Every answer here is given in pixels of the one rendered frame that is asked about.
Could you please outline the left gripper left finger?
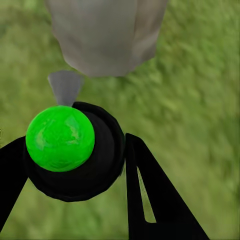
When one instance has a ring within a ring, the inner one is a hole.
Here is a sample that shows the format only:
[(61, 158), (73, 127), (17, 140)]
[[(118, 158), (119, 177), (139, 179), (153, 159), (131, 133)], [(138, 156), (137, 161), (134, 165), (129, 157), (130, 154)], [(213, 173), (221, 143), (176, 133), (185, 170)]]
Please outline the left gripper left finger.
[(0, 232), (28, 179), (23, 162), (25, 140), (23, 136), (0, 148)]

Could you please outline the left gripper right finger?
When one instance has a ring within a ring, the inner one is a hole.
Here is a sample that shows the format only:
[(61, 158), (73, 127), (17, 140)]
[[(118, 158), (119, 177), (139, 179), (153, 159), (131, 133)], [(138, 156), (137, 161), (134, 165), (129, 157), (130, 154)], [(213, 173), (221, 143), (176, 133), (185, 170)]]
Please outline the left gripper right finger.
[[(129, 240), (210, 240), (145, 142), (130, 133), (125, 142)], [(156, 223), (145, 219), (137, 168)]]

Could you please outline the pesticide atomizer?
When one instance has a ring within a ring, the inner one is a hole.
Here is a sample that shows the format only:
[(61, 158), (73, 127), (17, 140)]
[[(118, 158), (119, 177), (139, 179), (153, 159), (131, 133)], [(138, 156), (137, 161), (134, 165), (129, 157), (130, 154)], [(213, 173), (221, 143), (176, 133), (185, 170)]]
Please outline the pesticide atomizer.
[(47, 79), (58, 106), (41, 111), (29, 124), (22, 159), (27, 176), (52, 199), (88, 201), (121, 177), (125, 134), (103, 108), (75, 101), (81, 75), (58, 70)]

